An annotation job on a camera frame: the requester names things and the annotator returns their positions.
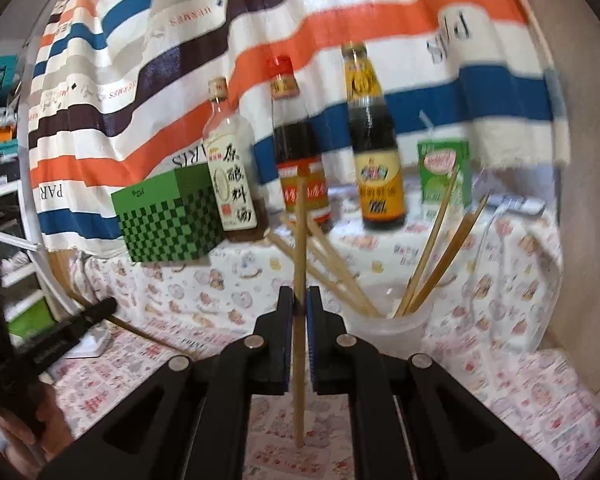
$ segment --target plastic cup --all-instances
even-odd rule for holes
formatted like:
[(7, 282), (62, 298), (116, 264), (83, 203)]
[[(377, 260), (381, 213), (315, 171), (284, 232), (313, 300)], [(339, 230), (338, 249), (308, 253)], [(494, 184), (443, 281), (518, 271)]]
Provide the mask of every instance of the plastic cup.
[[(361, 281), (360, 287), (380, 314), (392, 316), (402, 299), (406, 284), (401, 282), (366, 284)], [(413, 314), (395, 319), (393, 317), (382, 319), (360, 316), (343, 304), (341, 314), (350, 334), (371, 343), (382, 354), (408, 359), (420, 351), (425, 323), (432, 310), (433, 302), (426, 301)]]

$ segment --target floral tablecloth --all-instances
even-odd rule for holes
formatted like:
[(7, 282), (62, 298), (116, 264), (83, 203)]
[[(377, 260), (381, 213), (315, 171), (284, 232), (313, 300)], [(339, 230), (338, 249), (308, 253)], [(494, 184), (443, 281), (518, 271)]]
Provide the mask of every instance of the floral tablecloth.
[[(331, 242), (360, 283), (405, 285), (412, 275), (430, 224), (418, 220), (418, 192), (410, 190), (408, 197), (410, 220), (403, 229), (387, 234), (363, 231), (355, 200), (339, 196), (331, 201), (338, 219)], [(503, 216), (493, 222), (492, 215), (482, 213), (430, 296), (434, 307), (427, 333), (455, 338), (476, 326), (498, 346), (533, 351), (559, 290), (558, 227), (549, 212), (538, 219)], [(455, 226), (443, 227), (427, 272), (442, 256)], [(278, 231), (292, 243), (286, 228)], [(136, 264), (126, 253), (108, 259), (90, 256), (76, 259), (71, 274), (75, 288), (86, 298), (115, 297), (118, 314), (138, 327), (151, 317), (167, 317), (192, 327), (249, 331), (260, 314), (274, 308), (280, 286), (292, 284), (293, 263), (263, 240), (224, 242), (208, 257), (177, 264)], [(322, 298), (327, 310), (341, 312), (347, 320), (345, 305), (324, 290)]]
[[(190, 329), (151, 318), (146, 330), (201, 358), (218, 353), (241, 331)], [(600, 446), (593, 396), (564, 356), (542, 350), (525, 356), (491, 346), (468, 330), (456, 343), (430, 338), (424, 350), (542, 455), (565, 480), (576, 477)], [(145, 380), (174, 352), (118, 328), (99, 358), (65, 360), (58, 403), (75, 436)], [(353, 480), (346, 396), (318, 397), (308, 384), (305, 445), (294, 444), (292, 396), (253, 397), (244, 480)]]

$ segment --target striped curtain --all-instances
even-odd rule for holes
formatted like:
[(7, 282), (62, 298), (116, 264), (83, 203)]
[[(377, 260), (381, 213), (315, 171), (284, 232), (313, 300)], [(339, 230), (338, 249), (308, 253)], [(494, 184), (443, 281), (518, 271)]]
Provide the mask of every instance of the striped curtain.
[(110, 194), (191, 164), (225, 76), (282, 205), (266, 61), (288, 54), (328, 181), (354, 181), (340, 45), (365, 41), (404, 165), (464, 137), (484, 166), (556, 162), (554, 113), (517, 0), (59, 0), (30, 96), (31, 179), (50, 250), (124, 250)]

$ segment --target pink logo on carton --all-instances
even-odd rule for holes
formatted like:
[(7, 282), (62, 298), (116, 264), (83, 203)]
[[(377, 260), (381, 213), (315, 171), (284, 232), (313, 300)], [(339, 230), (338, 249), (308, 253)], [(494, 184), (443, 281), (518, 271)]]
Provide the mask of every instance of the pink logo on carton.
[(437, 150), (424, 157), (424, 167), (438, 175), (450, 173), (455, 164), (456, 150)]

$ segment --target beige wall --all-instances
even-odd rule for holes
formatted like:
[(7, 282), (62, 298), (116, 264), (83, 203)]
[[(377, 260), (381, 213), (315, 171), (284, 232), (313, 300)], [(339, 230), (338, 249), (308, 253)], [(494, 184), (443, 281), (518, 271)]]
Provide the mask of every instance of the beige wall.
[(584, 0), (531, 0), (566, 94), (573, 162), (562, 178), (566, 275), (550, 329), (600, 388), (600, 22)]

